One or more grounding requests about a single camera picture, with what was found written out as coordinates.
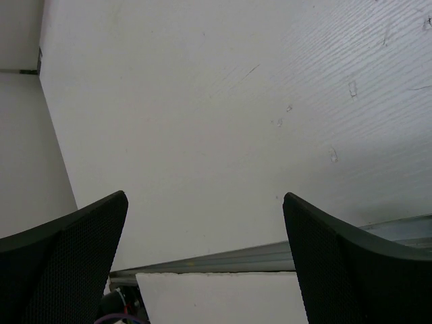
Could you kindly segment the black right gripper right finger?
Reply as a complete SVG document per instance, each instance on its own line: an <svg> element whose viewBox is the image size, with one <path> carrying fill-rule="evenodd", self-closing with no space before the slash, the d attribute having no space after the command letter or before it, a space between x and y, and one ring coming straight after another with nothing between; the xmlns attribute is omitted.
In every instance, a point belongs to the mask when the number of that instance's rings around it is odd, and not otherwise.
<svg viewBox="0 0 432 324"><path fill-rule="evenodd" d="M370 234L292 193L288 241L309 323L430 323L431 253Z"/></svg>

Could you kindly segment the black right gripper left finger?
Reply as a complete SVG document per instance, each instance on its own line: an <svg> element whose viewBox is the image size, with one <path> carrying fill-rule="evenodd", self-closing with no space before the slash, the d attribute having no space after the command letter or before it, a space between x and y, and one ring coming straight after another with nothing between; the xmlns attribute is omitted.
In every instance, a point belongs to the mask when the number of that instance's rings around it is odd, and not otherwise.
<svg viewBox="0 0 432 324"><path fill-rule="evenodd" d="M2 323L94 323L128 212L117 191L1 239Z"/></svg>

